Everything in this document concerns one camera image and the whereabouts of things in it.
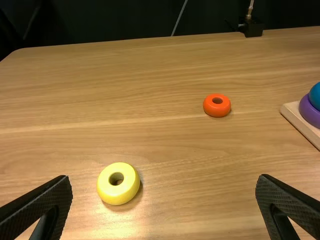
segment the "wooden base board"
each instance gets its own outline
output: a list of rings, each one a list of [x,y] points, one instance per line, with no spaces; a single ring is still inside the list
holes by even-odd
[[[320,151],[320,129],[308,123],[299,112],[300,101],[285,103],[280,113]]]

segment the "black device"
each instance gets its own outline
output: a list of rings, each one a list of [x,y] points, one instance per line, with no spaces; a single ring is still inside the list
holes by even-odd
[[[0,208],[0,239],[13,240],[39,218],[29,240],[59,240],[72,203],[68,176],[60,175]]]
[[[239,20],[238,30],[243,33],[246,38],[261,37],[265,28],[265,24],[256,17],[251,15],[254,9],[255,0],[250,0],[248,12],[245,17]]]
[[[300,240],[288,217],[320,240],[320,202],[303,192],[263,174],[255,197],[271,240]]]
[[[271,240],[300,240],[288,217],[320,240],[320,202],[262,174],[255,197]],[[59,240],[72,203],[69,178],[58,176],[0,208],[0,239],[13,240],[36,225],[30,240]]]

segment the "teal ring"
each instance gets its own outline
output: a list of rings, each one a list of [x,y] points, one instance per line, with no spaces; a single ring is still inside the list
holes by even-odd
[[[320,111],[320,82],[311,88],[308,96],[312,106]]]

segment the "wood grain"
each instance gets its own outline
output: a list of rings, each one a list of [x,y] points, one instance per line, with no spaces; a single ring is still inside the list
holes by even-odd
[[[319,151],[279,113],[319,81],[319,41],[308,27],[13,52],[0,62],[0,205],[66,174],[62,240],[269,239],[260,174],[320,199]],[[228,116],[203,112],[211,93],[230,98]],[[97,177],[120,161],[143,187],[108,206]]]
[[[285,103],[281,114],[298,129],[318,150],[320,150],[320,129],[308,123],[299,112],[300,101]]]

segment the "yellow ring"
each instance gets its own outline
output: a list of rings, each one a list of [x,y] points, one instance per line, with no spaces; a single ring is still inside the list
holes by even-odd
[[[96,190],[102,201],[111,205],[129,202],[138,192],[140,177],[137,170],[128,163],[115,162],[102,170],[96,183]]]

